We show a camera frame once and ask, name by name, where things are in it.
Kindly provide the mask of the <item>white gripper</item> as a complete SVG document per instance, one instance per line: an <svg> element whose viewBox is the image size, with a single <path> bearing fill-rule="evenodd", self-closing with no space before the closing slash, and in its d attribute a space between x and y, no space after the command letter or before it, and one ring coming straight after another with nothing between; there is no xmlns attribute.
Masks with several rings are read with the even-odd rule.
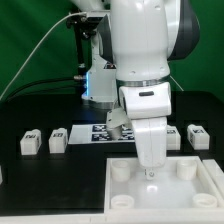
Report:
<svg viewBox="0 0 224 224"><path fill-rule="evenodd" d="M171 92L168 82L147 87L119 89L120 103L131 121L142 167L147 180L153 180L152 168L166 160L167 117L171 114Z"/></svg>

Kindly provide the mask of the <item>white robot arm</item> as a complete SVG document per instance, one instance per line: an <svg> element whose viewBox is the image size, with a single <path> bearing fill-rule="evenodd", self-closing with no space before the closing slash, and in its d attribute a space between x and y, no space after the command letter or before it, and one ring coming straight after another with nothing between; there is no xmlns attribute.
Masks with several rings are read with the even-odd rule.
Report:
<svg viewBox="0 0 224 224"><path fill-rule="evenodd" d="M83 13L92 66L82 100L106 108L107 131L133 130L147 179L164 165L171 114L170 60L187 57L199 41L189 0L70 0Z"/></svg>

